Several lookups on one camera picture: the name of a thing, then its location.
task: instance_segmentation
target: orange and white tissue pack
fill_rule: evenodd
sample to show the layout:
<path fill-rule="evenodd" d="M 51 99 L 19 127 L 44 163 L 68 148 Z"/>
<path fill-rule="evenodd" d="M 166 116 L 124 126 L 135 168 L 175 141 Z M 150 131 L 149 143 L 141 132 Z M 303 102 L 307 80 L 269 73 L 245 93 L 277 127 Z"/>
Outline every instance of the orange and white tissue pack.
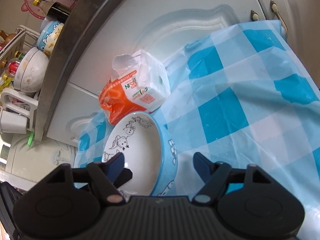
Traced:
<path fill-rule="evenodd" d="M 134 111 L 151 113 L 170 96 L 167 72 L 143 50 L 115 57 L 109 82 L 99 96 L 109 122 L 116 125 Z"/>

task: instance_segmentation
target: dark liquid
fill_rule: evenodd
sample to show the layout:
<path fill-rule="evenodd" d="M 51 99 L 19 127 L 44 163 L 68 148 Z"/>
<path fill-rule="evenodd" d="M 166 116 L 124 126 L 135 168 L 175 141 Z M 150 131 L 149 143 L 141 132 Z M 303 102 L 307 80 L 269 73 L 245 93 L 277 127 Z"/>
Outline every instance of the dark liquid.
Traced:
<path fill-rule="evenodd" d="M 65 23 L 71 10 L 59 3 L 54 3 L 48 11 L 48 16 L 56 18 L 59 22 Z"/>

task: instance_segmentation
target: blue cartoon bowl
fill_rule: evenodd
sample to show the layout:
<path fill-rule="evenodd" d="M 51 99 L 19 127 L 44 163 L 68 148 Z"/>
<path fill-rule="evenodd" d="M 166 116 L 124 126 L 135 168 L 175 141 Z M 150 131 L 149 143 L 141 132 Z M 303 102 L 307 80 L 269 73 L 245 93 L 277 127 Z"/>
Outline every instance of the blue cartoon bowl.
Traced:
<path fill-rule="evenodd" d="M 169 132 L 145 112 L 124 117 L 111 132 L 102 162 L 122 152 L 125 167 L 132 179 L 119 188 L 128 199 L 131 195 L 176 195 L 177 150 Z"/>
<path fill-rule="evenodd" d="M 59 21 L 50 21 L 41 32 L 38 40 L 37 40 L 37 48 L 41 51 L 44 51 L 44 47 L 47 44 L 47 39 L 50 38 L 53 31 L 58 27 L 61 22 Z"/>

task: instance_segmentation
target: cabinet door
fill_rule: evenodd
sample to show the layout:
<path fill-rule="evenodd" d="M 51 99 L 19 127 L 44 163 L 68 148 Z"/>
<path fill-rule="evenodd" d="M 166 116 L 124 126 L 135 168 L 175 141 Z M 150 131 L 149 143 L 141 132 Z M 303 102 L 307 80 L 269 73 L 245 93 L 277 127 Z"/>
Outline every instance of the cabinet door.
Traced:
<path fill-rule="evenodd" d="M 80 133 L 100 109 L 96 95 L 68 83 L 51 120 L 47 137 L 77 147 Z"/>
<path fill-rule="evenodd" d="M 93 38 L 70 82 L 98 95 L 115 56 L 144 49 L 163 61 L 188 42 L 250 21 L 251 10 L 265 19 L 258 0 L 125 0 Z"/>

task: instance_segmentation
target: white plastic cup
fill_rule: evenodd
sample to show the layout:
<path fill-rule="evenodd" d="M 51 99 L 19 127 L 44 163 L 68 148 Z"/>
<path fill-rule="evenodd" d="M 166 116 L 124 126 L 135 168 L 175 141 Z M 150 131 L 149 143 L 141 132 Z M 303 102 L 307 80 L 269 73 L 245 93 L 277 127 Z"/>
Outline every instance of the white plastic cup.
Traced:
<path fill-rule="evenodd" d="M 0 133 L 27 133 L 27 117 L 4 111 L 0 112 Z"/>

